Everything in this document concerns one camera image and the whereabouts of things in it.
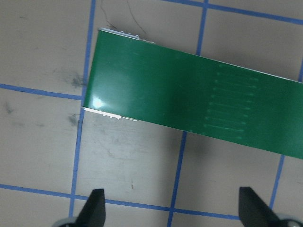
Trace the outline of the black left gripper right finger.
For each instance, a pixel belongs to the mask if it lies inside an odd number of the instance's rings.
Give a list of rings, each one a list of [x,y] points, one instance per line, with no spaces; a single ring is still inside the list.
[[[279,227],[280,218],[250,187],[239,188],[238,215],[244,227]]]

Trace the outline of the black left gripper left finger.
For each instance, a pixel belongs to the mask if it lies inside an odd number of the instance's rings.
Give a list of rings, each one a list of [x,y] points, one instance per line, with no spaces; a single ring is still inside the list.
[[[106,220],[104,189],[94,189],[79,213],[76,227],[103,227]]]

